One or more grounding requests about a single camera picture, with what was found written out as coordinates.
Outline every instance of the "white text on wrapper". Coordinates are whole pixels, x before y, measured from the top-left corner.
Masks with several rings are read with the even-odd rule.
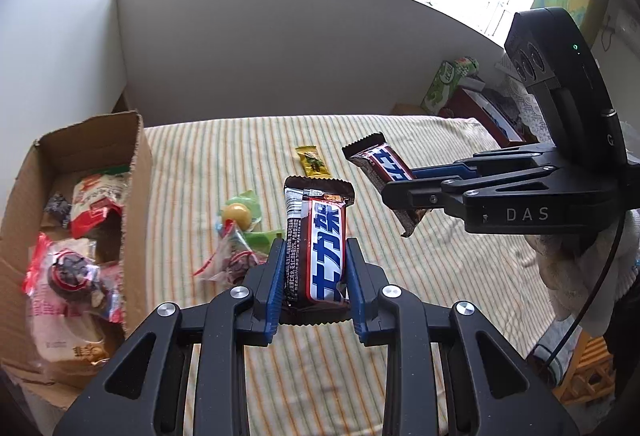
[[[393,181],[413,179],[404,164],[386,148],[386,145],[367,151],[365,156],[380,166]]]
[[[344,210],[334,203],[314,199],[309,200],[309,207],[307,297],[342,303],[337,287],[344,267]]]

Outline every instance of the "striped bedsheet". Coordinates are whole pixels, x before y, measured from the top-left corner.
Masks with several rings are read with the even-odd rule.
[[[356,236],[367,261],[389,281],[423,301],[451,305],[468,299],[526,355],[553,313],[521,236],[472,235],[442,211],[428,214],[409,239],[362,172],[341,147],[382,131],[409,167],[450,163],[497,147],[475,120],[398,116],[305,116],[222,119],[150,127],[154,157],[148,215],[148,308],[164,301],[189,307],[220,291],[193,272],[216,248],[219,205],[254,189],[262,204],[262,229],[286,227],[282,184],[302,174],[294,148],[315,144],[334,177],[356,191],[347,210],[348,236]],[[185,434],[193,424],[191,365]],[[382,428],[386,348],[365,348],[351,322],[316,327],[280,326],[268,348],[247,348],[246,388],[254,435],[373,435]],[[438,411],[446,406],[437,352]]]

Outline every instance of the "white wall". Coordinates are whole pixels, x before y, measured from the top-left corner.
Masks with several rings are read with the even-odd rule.
[[[111,111],[125,83],[116,0],[0,0],[0,216],[31,142]]]
[[[146,124],[419,103],[443,59],[502,48],[413,0],[118,0],[127,96]]]
[[[606,15],[611,16],[611,26],[616,23],[618,11],[623,6],[622,0],[609,0]],[[640,131],[640,58],[616,34],[611,37],[609,47],[610,34],[604,32],[604,38],[602,38],[602,33],[601,30],[591,48],[591,53],[598,60],[600,73],[620,120]]]

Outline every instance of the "blue gripper pad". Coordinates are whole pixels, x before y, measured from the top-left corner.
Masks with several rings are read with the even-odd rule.
[[[287,244],[282,243],[266,303],[264,336],[269,344],[271,344],[273,336],[278,330],[278,322],[280,321],[280,309],[282,308],[282,298],[284,296],[284,263],[286,255]]]
[[[354,249],[352,248],[351,243],[349,243],[349,240],[347,241],[347,292],[349,293],[349,302],[351,304],[351,320],[353,320],[353,328],[358,339],[360,339],[360,342],[364,344],[369,337],[364,294],[362,292],[362,286],[360,285],[358,271],[356,269],[356,257],[354,257],[354,254],[352,253],[352,250]]]
[[[469,169],[463,163],[450,163],[449,165],[435,165],[433,167],[418,167],[412,169],[416,178],[438,178],[441,176],[459,176],[463,180],[477,178],[478,173]]]

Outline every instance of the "white glove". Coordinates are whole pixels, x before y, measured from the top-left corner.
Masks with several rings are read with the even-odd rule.
[[[568,248],[576,244],[577,236],[525,236],[536,251],[540,277],[548,288],[549,300],[558,320],[578,315],[609,256],[617,227],[616,221],[599,233],[595,242],[578,256]],[[620,246],[609,273],[580,322],[592,337],[599,337],[607,330],[615,302],[628,291],[638,275],[639,240],[640,214],[636,210],[628,211]]]

